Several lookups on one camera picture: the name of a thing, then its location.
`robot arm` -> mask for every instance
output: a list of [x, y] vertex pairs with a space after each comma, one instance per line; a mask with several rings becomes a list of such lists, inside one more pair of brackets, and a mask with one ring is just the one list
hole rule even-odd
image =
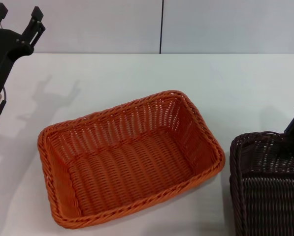
[[[5, 18], [8, 10], [0, 3], [0, 23]], [[29, 56], [34, 51], [34, 46], [45, 31], [41, 20], [43, 13], [39, 7], [35, 7], [31, 20], [22, 34], [18, 34], [9, 29], [0, 29], [0, 115], [6, 104], [6, 94], [4, 84], [9, 76], [14, 62], [22, 57]]]

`white wall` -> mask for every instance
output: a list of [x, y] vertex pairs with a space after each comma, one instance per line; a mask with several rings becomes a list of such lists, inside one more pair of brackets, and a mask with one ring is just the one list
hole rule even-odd
[[0, 0], [2, 26], [22, 32], [34, 6], [44, 13], [36, 52], [159, 53], [161, 0]]
[[294, 0], [165, 0], [162, 53], [294, 53]]
[[[36, 52], [159, 53], [162, 0], [0, 0], [22, 32], [34, 6]], [[164, 0], [162, 53], [294, 53], [294, 0]]]

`white table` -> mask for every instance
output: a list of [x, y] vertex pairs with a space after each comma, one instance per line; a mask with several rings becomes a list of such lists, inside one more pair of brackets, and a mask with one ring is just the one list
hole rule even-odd
[[[34, 54], [17, 61], [0, 118], [0, 235], [234, 235], [229, 146], [239, 134], [282, 132], [294, 113], [294, 55]], [[166, 203], [80, 230], [51, 216], [36, 148], [46, 126], [177, 89], [223, 149], [224, 170]]]

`basket bottom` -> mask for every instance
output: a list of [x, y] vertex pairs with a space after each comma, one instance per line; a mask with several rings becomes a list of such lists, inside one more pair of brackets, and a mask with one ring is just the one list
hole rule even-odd
[[294, 236], [294, 174], [243, 176], [248, 235]]
[[68, 172], [80, 216], [126, 206], [195, 175], [178, 144], [163, 130], [77, 156], [69, 162]]

